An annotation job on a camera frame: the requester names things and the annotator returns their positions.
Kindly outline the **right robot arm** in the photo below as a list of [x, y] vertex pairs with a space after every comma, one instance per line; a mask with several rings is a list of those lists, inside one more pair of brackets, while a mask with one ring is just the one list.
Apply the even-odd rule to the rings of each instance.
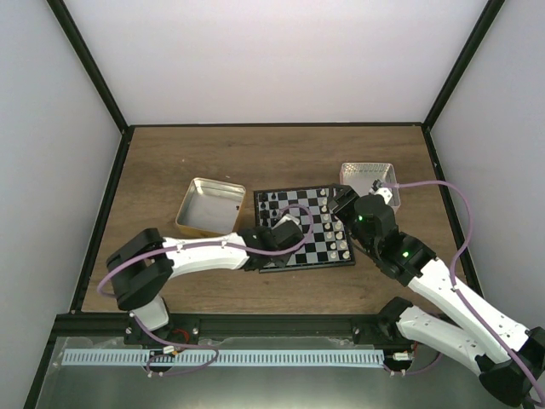
[[387, 277], [426, 298], [449, 317], [438, 319], [411, 302], [394, 298], [378, 322], [381, 338], [424, 343], [476, 374], [482, 386], [511, 407], [543, 397], [544, 330], [529, 329], [479, 296], [421, 240], [403, 233], [389, 201], [392, 183], [376, 181], [358, 195], [336, 184], [329, 210], [347, 227], [362, 252]]

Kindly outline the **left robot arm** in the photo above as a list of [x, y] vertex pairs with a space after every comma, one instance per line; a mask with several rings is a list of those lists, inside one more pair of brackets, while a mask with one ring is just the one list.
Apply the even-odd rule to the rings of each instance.
[[282, 218], [273, 227], [255, 227], [208, 239], [164, 238], [148, 228], [111, 255], [108, 274], [97, 291], [106, 295], [112, 285], [120, 310], [132, 313], [156, 344], [168, 342], [174, 323], [160, 295], [165, 284], [183, 274], [213, 269], [254, 271], [269, 263], [285, 265], [305, 243], [299, 222]]

